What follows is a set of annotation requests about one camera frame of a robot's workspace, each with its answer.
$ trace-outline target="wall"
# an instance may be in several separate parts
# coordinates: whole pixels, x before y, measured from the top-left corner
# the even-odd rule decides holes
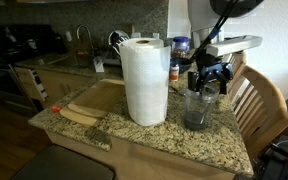
[[[83,29],[81,41],[77,41],[76,28],[79,24],[90,29],[95,45],[107,45],[113,30],[130,34],[132,25],[135,31],[142,32],[142,36],[159,32],[160,38],[166,39],[168,0],[92,0],[52,4],[6,2],[7,6],[0,7],[0,24],[50,24],[62,37],[69,30],[73,41],[66,42],[66,45],[71,51],[90,47]]]
[[[269,77],[288,98],[288,1],[266,0],[253,14],[229,19],[225,37],[263,37],[260,47],[248,50],[248,65]]]

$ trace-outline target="faucet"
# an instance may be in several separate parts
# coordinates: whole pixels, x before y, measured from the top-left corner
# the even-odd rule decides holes
[[[95,55],[90,30],[86,26],[84,26],[83,24],[80,24],[77,26],[77,30],[76,30],[77,39],[80,39],[80,28],[81,27],[83,27],[87,31],[88,37],[90,38],[90,42],[91,42],[92,53],[93,53],[93,55]]]

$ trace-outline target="paper towel roll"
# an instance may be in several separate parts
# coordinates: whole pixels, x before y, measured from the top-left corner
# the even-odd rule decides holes
[[[170,53],[160,39],[134,38],[120,45],[128,110],[139,125],[166,118]]]

